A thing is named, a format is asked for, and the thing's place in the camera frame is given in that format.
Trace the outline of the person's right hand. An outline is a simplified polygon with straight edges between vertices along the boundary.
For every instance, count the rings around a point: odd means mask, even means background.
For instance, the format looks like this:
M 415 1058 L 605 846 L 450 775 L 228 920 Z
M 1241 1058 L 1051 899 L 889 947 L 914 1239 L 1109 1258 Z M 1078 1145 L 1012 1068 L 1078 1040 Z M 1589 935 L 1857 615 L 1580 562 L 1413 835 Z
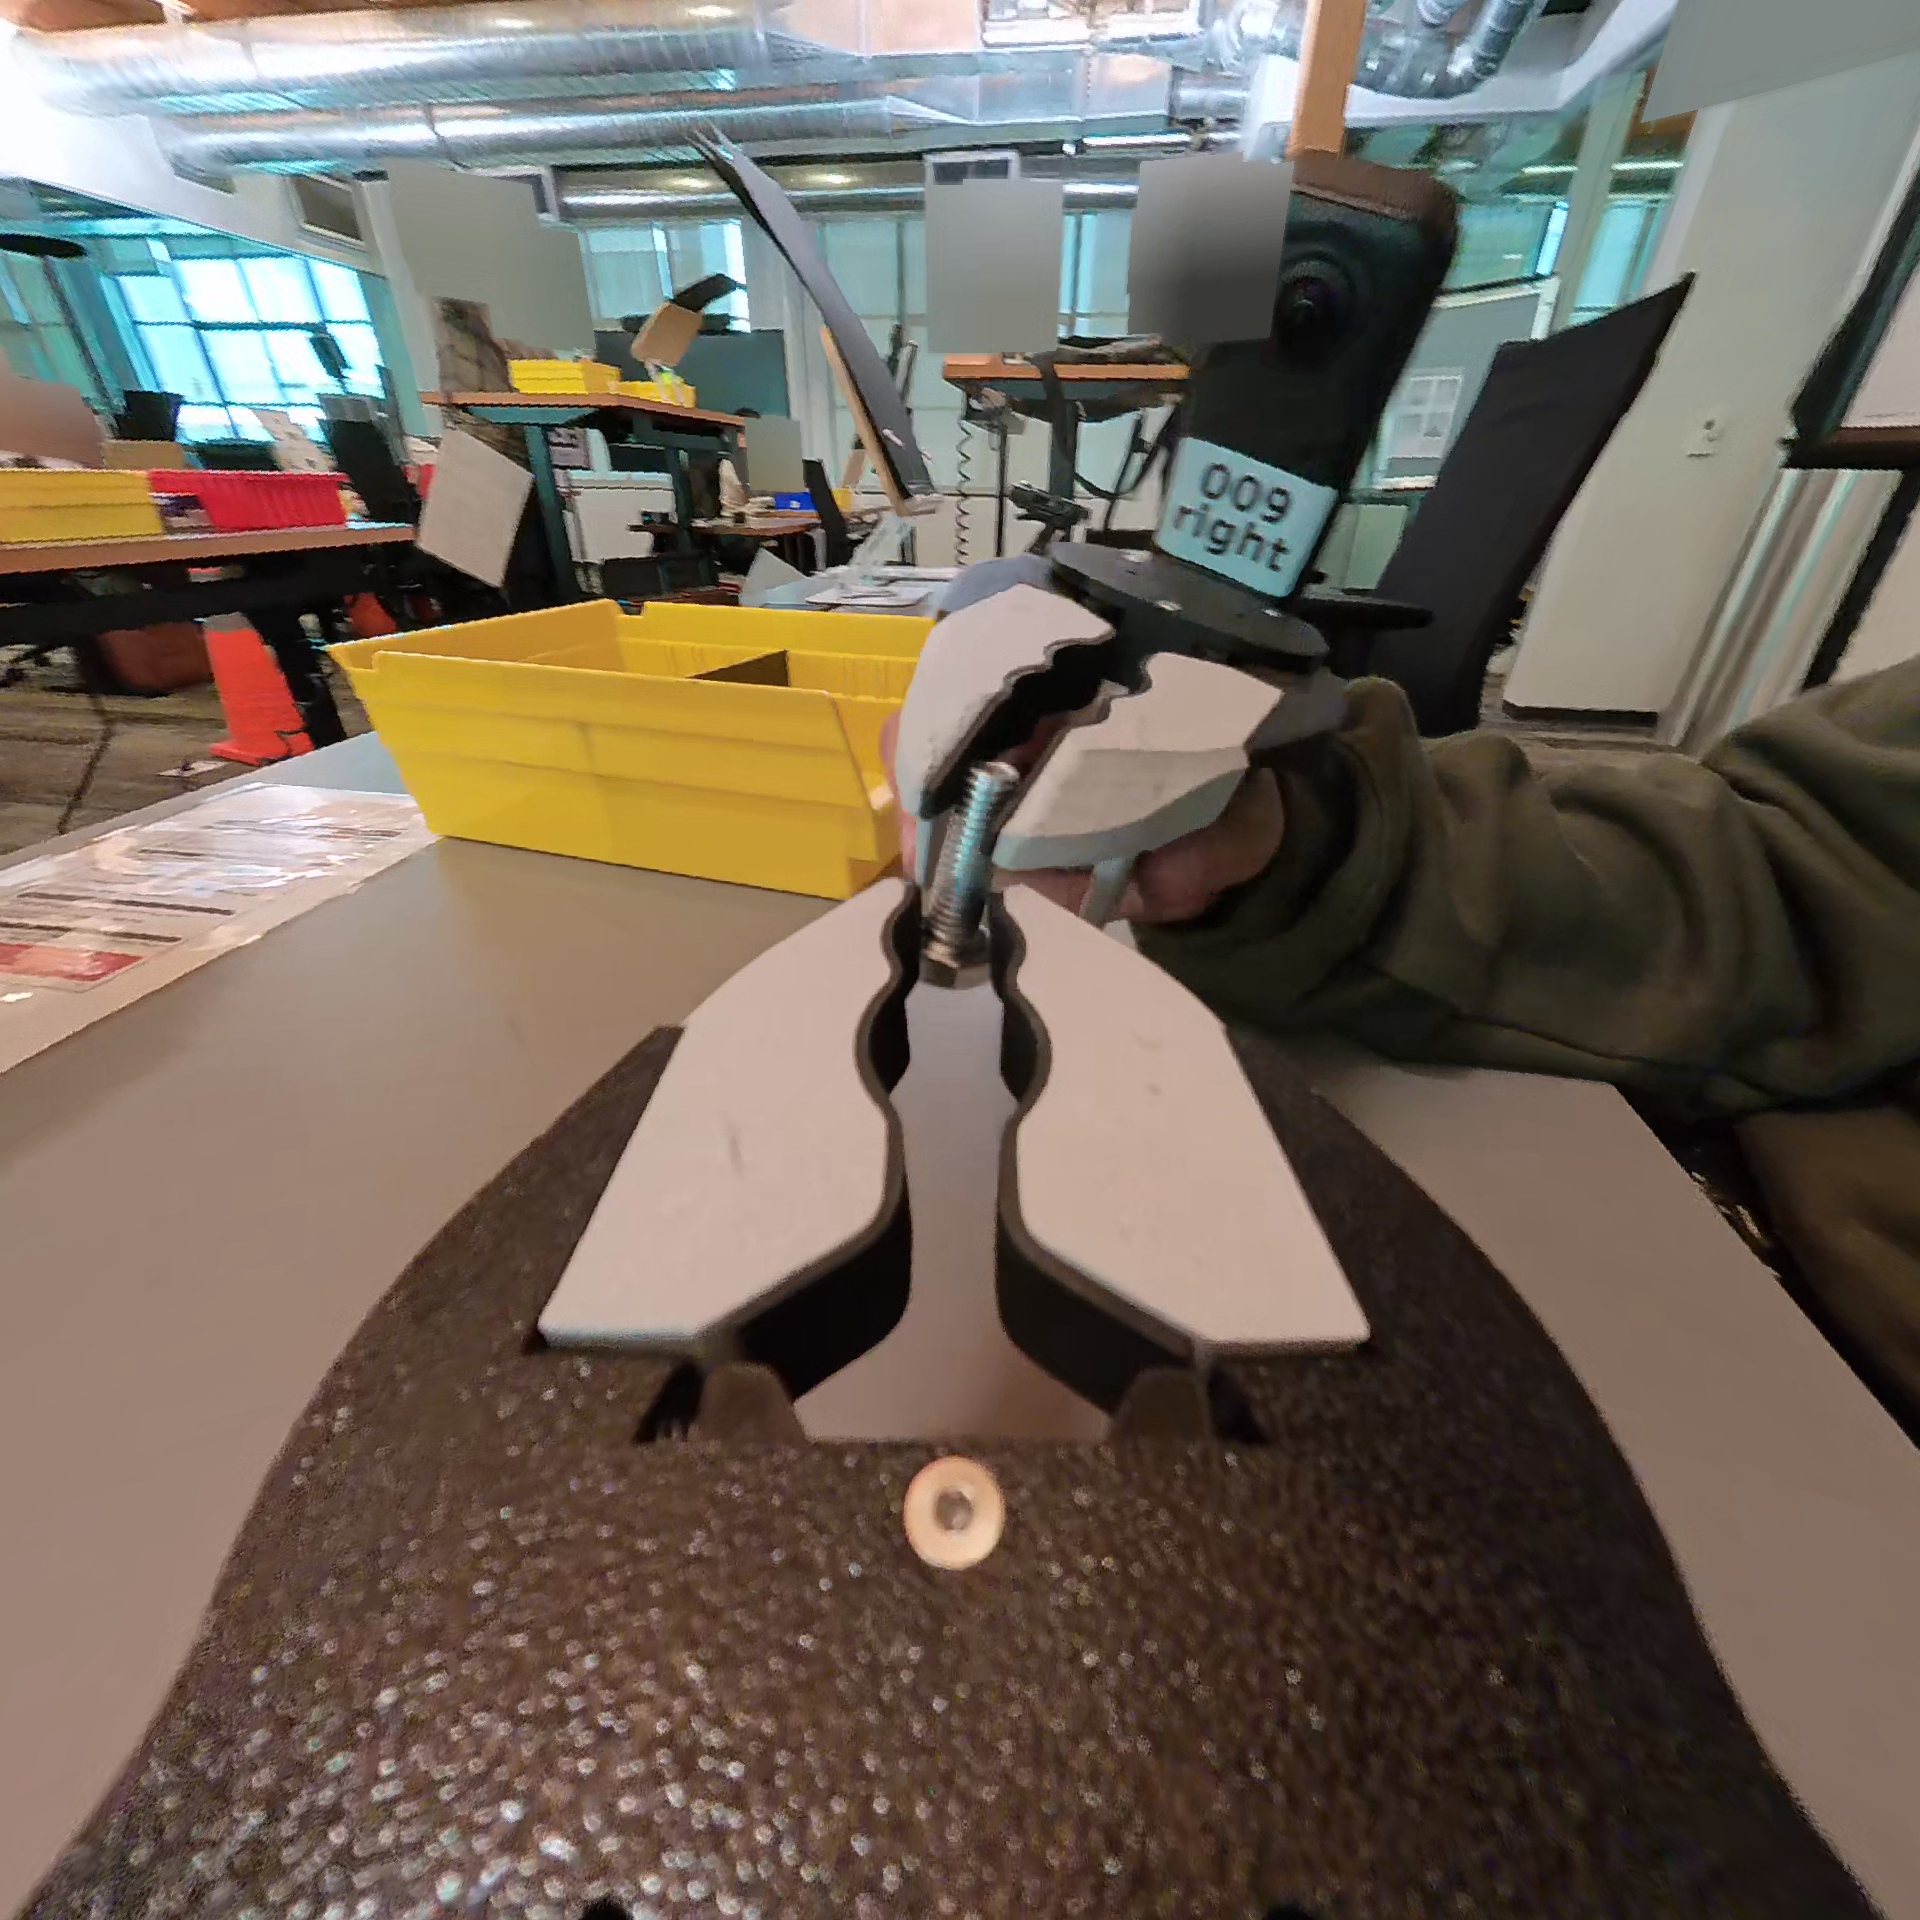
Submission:
M 1280 843 L 1280 781 L 1271 768 L 1255 768 L 1208 826 L 1136 860 L 1119 896 L 1119 918 L 1157 927 L 1202 920 L 1231 892 L 1262 879 Z

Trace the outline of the green leg standing desk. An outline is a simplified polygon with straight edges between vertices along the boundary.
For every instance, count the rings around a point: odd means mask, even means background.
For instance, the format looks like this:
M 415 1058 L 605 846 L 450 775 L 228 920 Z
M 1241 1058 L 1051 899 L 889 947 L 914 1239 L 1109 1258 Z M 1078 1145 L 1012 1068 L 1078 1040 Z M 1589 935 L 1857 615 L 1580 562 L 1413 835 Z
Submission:
M 590 427 L 606 443 L 639 443 L 665 460 L 674 487 L 674 526 L 686 537 L 699 524 L 692 511 L 689 460 L 694 454 L 736 454 L 746 418 L 708 411 L 684 401 L 655 401 L 639 395 L 521 395 L 521 393 L 426 393 L 426 409 L 467 411 L 476 423 L 515 427 L 527 443 L 528 472 L 534 477 L 534 511 L 543 541 L 548 549 L 557 600 L 580 600 L 580 572 L 571 560 L 564 511 L 557 495 L 557 472 L 551 465 L 551 436 L 561 427 Z

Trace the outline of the wooden top workbench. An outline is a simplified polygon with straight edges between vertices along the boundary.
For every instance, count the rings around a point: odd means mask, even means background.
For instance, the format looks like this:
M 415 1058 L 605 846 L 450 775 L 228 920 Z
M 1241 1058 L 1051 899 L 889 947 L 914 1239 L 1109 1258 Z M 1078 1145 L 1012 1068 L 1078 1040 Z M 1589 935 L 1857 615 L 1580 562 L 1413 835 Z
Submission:
M 4 648 L 41 657 L 119 631 L 244 619 L 274 653 L 308 741 L 331 749 L 345 731 L 303 622 L 404 586 L 415 554 L 408 524 L 20 541 L 4 549 Z

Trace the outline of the person's right forearm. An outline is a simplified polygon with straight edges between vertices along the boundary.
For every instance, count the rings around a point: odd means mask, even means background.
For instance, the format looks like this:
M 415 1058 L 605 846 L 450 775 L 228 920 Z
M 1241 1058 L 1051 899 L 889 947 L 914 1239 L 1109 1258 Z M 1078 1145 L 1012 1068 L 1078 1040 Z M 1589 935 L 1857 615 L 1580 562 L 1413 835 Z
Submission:
M 1916 660 L 1709 756 L 1425 741 L 1357 684 L 1267 870 L 1140 947 L 1219 1015 L 1689 1116 L 1916 1101 Z

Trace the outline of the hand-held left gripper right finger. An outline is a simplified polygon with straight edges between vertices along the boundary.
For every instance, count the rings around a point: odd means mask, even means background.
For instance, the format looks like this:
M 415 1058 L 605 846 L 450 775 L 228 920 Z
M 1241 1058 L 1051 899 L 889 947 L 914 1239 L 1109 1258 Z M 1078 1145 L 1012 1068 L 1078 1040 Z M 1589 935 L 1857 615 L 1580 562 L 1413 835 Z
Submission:
M 993 905 L 995 1306 L 1017 1349 L 1118 1413 L 1148 1371 L 1345 1355 L 1369 1314 L 1197 995 L 1031 889 Z

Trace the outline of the grey desk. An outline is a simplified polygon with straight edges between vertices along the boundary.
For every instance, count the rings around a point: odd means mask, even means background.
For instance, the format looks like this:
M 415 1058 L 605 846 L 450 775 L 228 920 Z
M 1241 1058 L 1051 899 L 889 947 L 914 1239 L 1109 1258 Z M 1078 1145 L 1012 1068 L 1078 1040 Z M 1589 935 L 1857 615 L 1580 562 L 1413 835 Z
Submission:
M 384 1287 L 813 915 L 438 843 L 4 1076 L 4 1916 Z M 1554 1335 L 1772 1764 L 1916 1916 L 1916 1445 L 1617 1092 L 1283 1049 Z

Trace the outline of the red label laminated sheet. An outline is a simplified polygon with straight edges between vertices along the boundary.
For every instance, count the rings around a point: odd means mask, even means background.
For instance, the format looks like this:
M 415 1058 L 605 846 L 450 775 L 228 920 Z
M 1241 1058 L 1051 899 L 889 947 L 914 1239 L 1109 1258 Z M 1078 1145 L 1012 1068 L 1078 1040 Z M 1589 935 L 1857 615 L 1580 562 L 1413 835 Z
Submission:
M 415 801 L 236 781 L 4 870 L 4 1072 L 434 846 Z

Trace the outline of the large yellow storage bin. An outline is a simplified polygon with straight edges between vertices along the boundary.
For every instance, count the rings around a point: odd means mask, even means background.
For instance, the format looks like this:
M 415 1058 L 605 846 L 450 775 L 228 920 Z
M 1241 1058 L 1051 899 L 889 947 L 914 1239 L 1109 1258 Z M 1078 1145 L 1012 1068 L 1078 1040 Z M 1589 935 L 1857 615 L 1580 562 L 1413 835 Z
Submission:
M 602 598 L 331 657 L 438 835 L 846 901 L 897 864 L 881 727 L 927 635 Z M 790 686 L 692 680 L 768 649 Z

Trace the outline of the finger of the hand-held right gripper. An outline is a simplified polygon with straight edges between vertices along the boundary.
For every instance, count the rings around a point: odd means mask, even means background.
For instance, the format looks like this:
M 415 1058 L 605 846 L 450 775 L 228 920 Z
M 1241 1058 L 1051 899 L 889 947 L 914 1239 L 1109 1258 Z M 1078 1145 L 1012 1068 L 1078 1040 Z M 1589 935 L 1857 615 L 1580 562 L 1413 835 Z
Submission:
M 1004 586 L 935 625 L 895 721 L 895 792 L 912 823 L 906 873 L 927 886 L 967 779 L 1023 775 L 1048 731 L 1118 680 L 1118 635 L 1043 586 Z
M 1283 698 L 1285 686 L 1223 663 L 1148 657 L 1140 693 L 1059 736 L 995 833 L 995 870 L 1123 873 L 1208 826 Z

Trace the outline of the orange traffic cone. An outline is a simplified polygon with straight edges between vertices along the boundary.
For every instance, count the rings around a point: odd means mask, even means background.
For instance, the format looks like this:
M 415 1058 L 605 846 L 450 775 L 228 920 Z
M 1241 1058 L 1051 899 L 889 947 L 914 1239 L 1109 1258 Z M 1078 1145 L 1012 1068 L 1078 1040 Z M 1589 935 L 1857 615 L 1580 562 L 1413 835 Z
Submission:
M 312 751 L 295 693 L 265 637 L 239 619 L 201 625 L 207 663 L 228 727 L 210 759 L 269 768 Z

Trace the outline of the grey notice board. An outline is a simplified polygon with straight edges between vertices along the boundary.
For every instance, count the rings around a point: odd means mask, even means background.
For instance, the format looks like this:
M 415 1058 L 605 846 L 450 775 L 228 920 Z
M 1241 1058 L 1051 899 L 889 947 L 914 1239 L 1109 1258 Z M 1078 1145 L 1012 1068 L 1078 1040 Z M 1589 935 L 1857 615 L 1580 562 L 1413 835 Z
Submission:
M 1496 356 L 1540 339 L 1559 277 L 1501 280 L 1438 296 L 1363 466 L 1363 490 L 1427 484 L 1452 451 Z

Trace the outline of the red parts bin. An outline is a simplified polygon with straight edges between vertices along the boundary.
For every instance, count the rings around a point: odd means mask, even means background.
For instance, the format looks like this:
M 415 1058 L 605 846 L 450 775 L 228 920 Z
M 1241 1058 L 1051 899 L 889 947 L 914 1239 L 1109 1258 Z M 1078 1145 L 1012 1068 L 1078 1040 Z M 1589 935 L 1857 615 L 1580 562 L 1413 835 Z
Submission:
M 167 517 L 200 517 L 212 534 L 345 526 L 340 475 L 150 466 Z

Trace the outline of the dark faced document stand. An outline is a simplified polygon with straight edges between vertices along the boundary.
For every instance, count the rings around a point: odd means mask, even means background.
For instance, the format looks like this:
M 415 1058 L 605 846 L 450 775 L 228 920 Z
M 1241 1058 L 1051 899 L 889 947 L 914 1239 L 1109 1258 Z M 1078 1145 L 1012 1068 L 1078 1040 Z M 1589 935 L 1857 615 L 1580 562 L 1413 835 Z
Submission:
M 902 540 L 912 530 L 907 524 L 930 512 L 936 495 L 897 381 L 866 324 L 853 315 L 853 304 L 813 244 L 811 227 L 780 183 L 713 124 L 692 130 L 692 148 L 770 239 L 774 252 L 780 252 L 819 315 L 819 339 L 832 385 L 853 415 L 860 448 L 879 472 L 889 503 L 846 562 L 856 579 L 876 579 L 886 565 L 902 560 Z

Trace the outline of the silver bolt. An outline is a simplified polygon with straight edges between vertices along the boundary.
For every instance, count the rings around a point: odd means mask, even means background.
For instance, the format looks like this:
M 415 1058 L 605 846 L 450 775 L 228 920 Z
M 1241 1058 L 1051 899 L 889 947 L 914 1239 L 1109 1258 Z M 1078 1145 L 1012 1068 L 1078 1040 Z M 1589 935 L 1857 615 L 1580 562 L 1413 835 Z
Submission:
M 986 960 L 995 833 L 1020 783 L 1023 771 L 1010 760 L 981 760 L 967 771 L 959 804 L 950 810 L 930 879 L 920 889 L 920 979 L 930 986 L 950 990 Z

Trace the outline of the wooden top standing desk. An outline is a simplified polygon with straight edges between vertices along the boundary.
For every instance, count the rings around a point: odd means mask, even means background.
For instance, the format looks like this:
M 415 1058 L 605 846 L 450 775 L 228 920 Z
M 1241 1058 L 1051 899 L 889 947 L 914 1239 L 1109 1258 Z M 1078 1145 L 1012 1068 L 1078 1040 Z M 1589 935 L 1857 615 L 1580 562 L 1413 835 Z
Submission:
M 1148 339 L 1059 344 L 1043 356 L 950 353 L 944 380 L 964 400 L 957 439 L 957 495 L 974 499 L 974 439 L 993 442 L 993 551 L 1006 554 L 1010 517 L 1023 517 L 1037 549 L 1078 530 L 1091 499 L 1099 503 L 1099 530 L 1115 526 L 1131 499 L 1179 439 L 1179 404 L 1189 366 L 1179 353 Z M 1085 427 L 1131 423 L 1131 442 L 1115 484 L 1091 484 L 1082 472 Z M 1012 439 L 1020 427 L 1046 430 L 1046 484 L 1012 480 Z

